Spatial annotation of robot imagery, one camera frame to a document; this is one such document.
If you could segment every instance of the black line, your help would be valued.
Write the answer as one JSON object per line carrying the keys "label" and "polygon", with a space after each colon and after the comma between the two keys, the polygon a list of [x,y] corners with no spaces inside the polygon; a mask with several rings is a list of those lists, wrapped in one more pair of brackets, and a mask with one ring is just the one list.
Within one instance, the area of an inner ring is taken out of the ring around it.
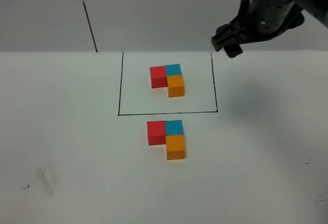
{"label": "black line", "polygon": [[94,49],[96,50],[96,52],[98,52],[97,45],[96,45],[96,41],[95,41],[95,39],[94,39],[93,31],[92,31],[92,28],[91,28],[91,23],[90,23],[90,19],[89,19],[88,11],[87,11],[86,3],[84,2],[84,0],[82,0],[82,3],[83,3],[84,11],[85,11],[86,16],[87,16],[87,20],[88,20],[88,24],[89,24],[90,33],[91,33],[92,40],[93,40]]}
{"label": "black line", "polygon": [[122,115],[119,115],[119,116],[129,116],[129,115],[200,114],[200,113],[218,113],[218,111],[172,112],[172,113],[149,113],[149,114],[122,114]]}
{"label": "black line", "polygon": [[120,115],[119,114],[119,111],[120,111],[120,108],[121,108],[121,92],[122,92],[122,77],[123,77],[123,59],[124,59],[124,52],[122,53],[121,84],[120,84],[120,87],[119,87],[118,115]]}
{"label": "black line", "polygon": [[211,54],[211,63],[212,63],[212,74],[213,74],[213,84],[214,84],[214,94],[215,94],[215,104],[216,104],[216,112],[218,111],[217,109],[217,99],[216,99],[216,88],[215,88],[215,79],[214,79],[214,68],[213,68],[213,56],[212,53]]}

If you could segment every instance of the blue block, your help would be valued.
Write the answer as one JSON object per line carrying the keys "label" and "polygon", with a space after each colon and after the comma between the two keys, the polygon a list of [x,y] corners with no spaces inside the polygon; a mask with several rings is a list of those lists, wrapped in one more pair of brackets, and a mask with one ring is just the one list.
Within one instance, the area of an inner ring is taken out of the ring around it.
{"label": "blue block", "polygon": [[165,70],[166,70],[166,76],[182,74],[180,69],[180,64],[165,65]]}
{"label": "blue block", "polygon": [[166,120],[165,132],[166,136],[183,135],[182,120]]}

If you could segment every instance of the orange block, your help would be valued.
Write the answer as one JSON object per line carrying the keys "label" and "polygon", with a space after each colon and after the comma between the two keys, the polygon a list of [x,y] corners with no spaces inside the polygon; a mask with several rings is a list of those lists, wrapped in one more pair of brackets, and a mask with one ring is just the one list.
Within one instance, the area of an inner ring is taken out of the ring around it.
{"label": "orange block", "polygon": [[181,97],[185,95],[185,84],[182,75],[167,76],[169,97]]}
{"label": "orange block", "polygon": [[167,160],[186,158],[185,138],[183,135],[170,135],[165,137]]}

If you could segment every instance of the block arrangement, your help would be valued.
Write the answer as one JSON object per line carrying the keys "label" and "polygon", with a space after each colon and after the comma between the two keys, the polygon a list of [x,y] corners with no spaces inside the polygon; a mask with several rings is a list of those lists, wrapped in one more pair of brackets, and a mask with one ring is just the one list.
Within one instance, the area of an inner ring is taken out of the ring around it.
{"label": "block arrangement", "polygon": [[150,68],[152,88],[168,87],[169,97],[185,95],[180,64],[165,65]]}
{"label": "block arrangement", "polygon": [[149,121],[147,130],[150,146],[166,145],[167,160],[186,158],[182,120]]}

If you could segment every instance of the red block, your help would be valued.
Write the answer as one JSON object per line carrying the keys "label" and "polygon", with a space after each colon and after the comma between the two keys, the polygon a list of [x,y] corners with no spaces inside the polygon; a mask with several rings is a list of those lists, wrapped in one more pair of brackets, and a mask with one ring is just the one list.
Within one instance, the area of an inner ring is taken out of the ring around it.
{"label": "red block", "polygon": [[154,145],[165,145],[165,121],[148,121],[148,144]]}
{"label": "red block", "polygon": [[167,87],[165,66],[151,67],[150,78],[152,80],[152,88]]}

